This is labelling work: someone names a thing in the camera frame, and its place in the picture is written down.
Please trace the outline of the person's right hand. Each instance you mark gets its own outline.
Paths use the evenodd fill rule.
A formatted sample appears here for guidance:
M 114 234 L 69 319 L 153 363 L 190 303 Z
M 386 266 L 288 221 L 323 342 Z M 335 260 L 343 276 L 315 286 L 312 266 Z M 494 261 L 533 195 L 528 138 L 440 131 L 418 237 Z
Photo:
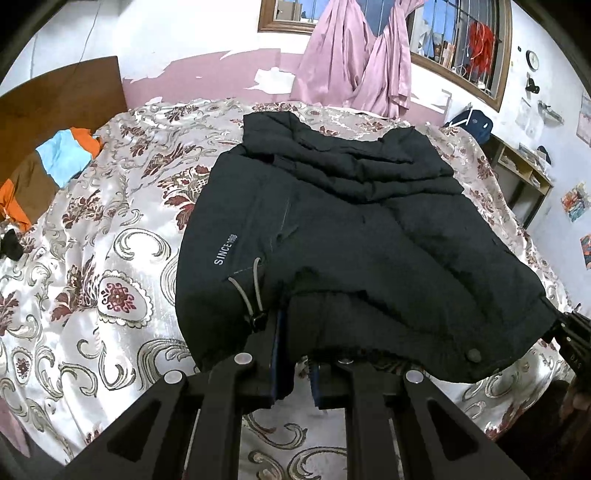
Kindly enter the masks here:
M 573 380 L 559 410 L 564 429 L 563 442 L 578 444 L 590 432 L 590 390 Z

